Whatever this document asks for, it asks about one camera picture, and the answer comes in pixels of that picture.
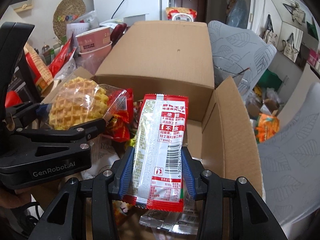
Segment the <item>glass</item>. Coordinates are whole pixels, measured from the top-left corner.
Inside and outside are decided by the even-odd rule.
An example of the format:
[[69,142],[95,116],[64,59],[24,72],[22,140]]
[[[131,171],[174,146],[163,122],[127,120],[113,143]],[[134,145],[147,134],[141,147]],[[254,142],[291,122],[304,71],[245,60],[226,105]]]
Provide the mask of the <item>glass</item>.
[[250,89],[250,83],[243,79],[243,68],[230,59],[213,56],[214,86],[217,88],[226,78],[231,76],[243,96]]

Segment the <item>blue gripper pad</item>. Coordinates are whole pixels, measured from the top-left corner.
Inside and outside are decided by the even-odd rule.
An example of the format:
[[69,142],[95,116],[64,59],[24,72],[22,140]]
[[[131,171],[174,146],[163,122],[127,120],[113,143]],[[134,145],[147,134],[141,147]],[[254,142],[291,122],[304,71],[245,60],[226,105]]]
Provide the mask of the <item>blue gripper pad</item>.
[[123,173],[120,178],[120,187],[119,187],[119,195],[122,198],[125,194],[127,194],[129,189],[129,184],[132,177],[132,170],[133,170],[133,157],[134,157],[134,148],[129,147],[128,150],[130,150],[130,154],[128,157],[128,161],[125,164]]
[[187,162],[184,147],[181,150],[181,160],[182,160],[182,176],[185,180],[188,193],[192,196],[193,199],[195,199],[196,198],[195,178],[193,177],[192,171]]
[[47,113],[47,108],[49,104],[43,104],[38,107],[36,110],[36,115],[39,117],[43,117]]

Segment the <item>waffle biscuit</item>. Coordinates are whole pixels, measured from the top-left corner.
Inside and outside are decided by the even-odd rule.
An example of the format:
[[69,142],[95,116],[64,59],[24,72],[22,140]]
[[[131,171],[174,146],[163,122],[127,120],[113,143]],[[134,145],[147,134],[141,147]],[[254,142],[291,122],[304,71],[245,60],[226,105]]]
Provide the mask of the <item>waffle biscuit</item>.
[[49,125],[55,130],[104,117],[108,110],[106,90],[80,77],[66,82],[52,103]]

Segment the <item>chair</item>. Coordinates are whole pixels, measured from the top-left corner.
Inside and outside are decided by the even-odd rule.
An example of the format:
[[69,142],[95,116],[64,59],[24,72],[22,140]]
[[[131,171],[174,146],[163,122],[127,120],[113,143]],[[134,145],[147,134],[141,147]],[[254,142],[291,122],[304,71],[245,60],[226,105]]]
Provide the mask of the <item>chair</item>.
[[258,144],[266,203],[281,226],[320,207],[320,83],[313,83],[294,118]]
[[[218,21],[209,22],[208,30],[213,56],[228,58],[242,69],[250,67],[244,74],[244,79],[250,83],[249,91],[242,96],[245,101],[276,55],[276,48],[267,45],[251,30],[230,27]],[[241,72],[236,65],[226,66],[225,70]],[[239,92],[244,89],[246,86],[241,83],[238,87]]]

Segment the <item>pink paper bowl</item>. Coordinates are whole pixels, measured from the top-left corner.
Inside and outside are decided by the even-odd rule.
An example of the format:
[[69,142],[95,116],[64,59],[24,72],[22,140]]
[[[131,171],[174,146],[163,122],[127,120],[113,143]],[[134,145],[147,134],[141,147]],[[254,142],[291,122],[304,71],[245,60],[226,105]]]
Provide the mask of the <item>pink paper bowl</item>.
[[81,53],[100,49],[110,43],[110,28],[101,27],[76,36]]
[[83,59],[88,59],[90,57],[94,57],[96,59],[104,59],[110,53],[112,49],[112,41],[107,46],[104,46],[100,49],[95,49],[89,52],[80,52],[79,54]]

